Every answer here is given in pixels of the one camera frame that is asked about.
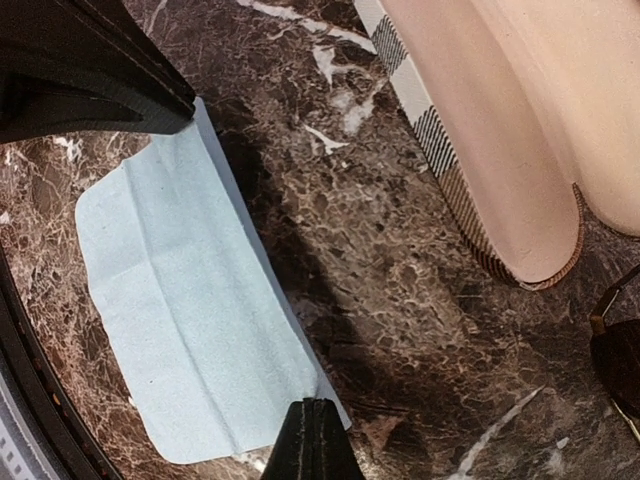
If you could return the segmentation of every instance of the brown marble surface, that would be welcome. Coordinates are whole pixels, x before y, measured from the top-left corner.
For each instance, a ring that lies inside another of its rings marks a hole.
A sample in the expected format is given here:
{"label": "brown marble surface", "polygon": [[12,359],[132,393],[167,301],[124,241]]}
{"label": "brown marble surface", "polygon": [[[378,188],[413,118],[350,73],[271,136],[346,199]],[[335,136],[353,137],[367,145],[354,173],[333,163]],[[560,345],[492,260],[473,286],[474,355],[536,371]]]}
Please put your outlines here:
{"label": "brown marble surface", "polygon": [[[368,479],[640,477],[640,446],[592,373],[585,317],[640,244],[588,215],[583,256],[557,287],[488,278],[347,0],[126,4],[207,101]],[[194,466],[155,453],[88,297],[75,200],[146,142],[0,146],[2,243],[65,388],[127,479],[257,479],[268,449]],[[612,318],[638,316],[636,297]]]}

